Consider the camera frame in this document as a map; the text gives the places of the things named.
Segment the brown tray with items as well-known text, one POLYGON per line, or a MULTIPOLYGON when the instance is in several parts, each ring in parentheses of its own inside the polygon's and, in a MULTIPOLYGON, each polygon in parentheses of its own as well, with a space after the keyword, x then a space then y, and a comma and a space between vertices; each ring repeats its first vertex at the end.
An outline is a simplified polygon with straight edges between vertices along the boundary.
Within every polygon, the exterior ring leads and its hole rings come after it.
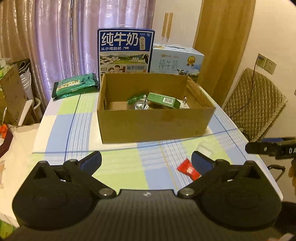
POLYGON ((2 157, 10 148, 11 142, 13 140, 13 134, 9 127, 3 123, 1 125, 1 149, 0 157, 2 157))

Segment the purple curtain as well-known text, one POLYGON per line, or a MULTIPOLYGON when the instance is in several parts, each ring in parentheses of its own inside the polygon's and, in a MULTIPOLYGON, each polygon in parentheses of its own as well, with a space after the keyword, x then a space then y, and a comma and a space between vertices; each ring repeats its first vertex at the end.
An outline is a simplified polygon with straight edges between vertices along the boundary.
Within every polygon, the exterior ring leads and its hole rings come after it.
POLYGON ((155 1, 1 1, 1 57, 29 59, 45 109, 56 81, 97 73, 100 28, 152 27, 155 1))

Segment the red snack packet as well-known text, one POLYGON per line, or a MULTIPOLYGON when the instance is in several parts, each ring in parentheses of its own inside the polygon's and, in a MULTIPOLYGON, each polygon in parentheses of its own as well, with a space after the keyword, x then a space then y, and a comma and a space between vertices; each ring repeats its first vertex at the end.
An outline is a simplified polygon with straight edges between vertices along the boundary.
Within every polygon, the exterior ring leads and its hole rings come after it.
POLYGON ((201 174, 193 167, 192 163, 187 158, 177 167, 177 170, 189 176, 193 181, 201 177, 201 174))

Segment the silver foil pouch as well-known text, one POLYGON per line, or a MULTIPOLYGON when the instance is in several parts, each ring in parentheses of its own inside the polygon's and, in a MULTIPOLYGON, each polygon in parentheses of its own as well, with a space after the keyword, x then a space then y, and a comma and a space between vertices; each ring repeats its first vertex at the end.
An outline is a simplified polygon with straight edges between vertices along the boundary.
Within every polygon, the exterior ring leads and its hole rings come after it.
POLYGON ((127 99, 128 109, 135 110, 148 110, 149 104, 147 100, 147 96, 145 94, 140 94, 138 96, 133 96, 127 99))

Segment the light blue milk carton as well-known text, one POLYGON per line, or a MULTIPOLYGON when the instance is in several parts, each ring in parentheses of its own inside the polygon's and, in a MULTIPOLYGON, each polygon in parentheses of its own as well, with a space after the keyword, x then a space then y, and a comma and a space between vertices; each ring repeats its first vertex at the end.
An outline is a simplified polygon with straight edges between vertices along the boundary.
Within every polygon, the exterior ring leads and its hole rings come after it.
POLYGON ((190 77, 197 82, 204 55, 179 45, 154 44, 151 73, 166 73, 190 77))

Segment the quilted beige chair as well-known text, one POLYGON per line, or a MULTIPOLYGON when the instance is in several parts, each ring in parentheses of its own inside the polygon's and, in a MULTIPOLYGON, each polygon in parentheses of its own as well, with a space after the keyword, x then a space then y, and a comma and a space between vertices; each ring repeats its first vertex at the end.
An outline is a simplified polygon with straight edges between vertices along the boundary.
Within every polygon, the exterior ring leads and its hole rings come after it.
POLYGON ((249 141, 256 142, 266 135, 286 103, 271 80, 246 68, 223 110, 249 141))

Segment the green plastic snack package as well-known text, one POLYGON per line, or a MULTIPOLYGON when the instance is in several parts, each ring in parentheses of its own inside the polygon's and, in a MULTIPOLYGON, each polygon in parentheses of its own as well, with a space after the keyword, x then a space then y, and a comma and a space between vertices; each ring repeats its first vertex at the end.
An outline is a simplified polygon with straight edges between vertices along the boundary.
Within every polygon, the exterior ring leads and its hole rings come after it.
POLYGON ((95 91, 99 87, 95 73, 76 75, 61 81, 55 82, 52 99, 61 99, 83 93, 95 91))

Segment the brown cardboard box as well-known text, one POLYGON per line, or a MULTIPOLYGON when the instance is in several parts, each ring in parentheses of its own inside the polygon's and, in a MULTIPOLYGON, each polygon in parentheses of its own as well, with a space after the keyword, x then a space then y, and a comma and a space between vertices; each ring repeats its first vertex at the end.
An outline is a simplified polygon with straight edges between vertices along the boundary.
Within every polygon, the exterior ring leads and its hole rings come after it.
POLYGON ((161 73, 106 73, 97 115, 104 144, 191 138, 203 135, 215 106, 191 78, 161 73), (127 99, 162 94, 187 100, 187 109, 136 110, 127 99))

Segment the white power adapter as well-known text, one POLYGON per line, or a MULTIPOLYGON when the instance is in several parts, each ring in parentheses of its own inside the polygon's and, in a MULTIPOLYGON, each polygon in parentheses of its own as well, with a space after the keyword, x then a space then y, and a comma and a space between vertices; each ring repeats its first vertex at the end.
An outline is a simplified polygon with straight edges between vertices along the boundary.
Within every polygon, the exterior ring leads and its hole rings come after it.
POLYGON ((180 109, 189 109, 190 107, 187 104, 187 97, 185 96, 183 100, 178 100, 180 102, 180 109))

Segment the wall power socket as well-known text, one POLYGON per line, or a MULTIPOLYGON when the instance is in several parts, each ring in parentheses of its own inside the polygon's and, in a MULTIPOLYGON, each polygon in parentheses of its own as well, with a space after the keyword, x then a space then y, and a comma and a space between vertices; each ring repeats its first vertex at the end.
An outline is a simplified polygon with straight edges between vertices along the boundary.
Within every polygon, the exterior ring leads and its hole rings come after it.
POLYGON ((257 66, 260 68, 264 69, 267 73, 273 75, 274 70, 276 68, 276 63, 262 54, 258 54, 257 56, 257 61, 256 61, 257 66))

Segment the dark blue milk carton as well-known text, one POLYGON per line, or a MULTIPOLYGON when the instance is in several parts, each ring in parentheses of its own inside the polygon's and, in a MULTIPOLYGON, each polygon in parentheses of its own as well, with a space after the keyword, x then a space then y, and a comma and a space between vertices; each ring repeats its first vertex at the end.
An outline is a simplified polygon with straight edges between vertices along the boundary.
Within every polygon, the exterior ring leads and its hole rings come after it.
POLYGON ((100 28, 97 31, 98 72, 149 73, 154 30, 100 28))

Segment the green white spray box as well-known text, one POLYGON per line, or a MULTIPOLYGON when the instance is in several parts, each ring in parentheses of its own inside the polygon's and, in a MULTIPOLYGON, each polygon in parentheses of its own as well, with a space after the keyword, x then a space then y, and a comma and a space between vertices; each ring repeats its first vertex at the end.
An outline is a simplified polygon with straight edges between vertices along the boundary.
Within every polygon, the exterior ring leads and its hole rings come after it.
POLYGON ((181 106, 181 103, 176 98, 153 92, 148 94, 147 100, 167 108, 179 109, 181 106))

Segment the clear plastic container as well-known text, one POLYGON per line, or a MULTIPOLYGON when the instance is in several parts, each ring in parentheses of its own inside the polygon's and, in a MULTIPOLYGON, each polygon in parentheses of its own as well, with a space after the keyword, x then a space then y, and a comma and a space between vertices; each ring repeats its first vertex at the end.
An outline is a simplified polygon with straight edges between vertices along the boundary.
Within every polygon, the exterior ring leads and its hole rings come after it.
POLYGON ((207 141, 200 142, 197 146, 197 151, 209 158, 214 153, 212 145, 207 141))

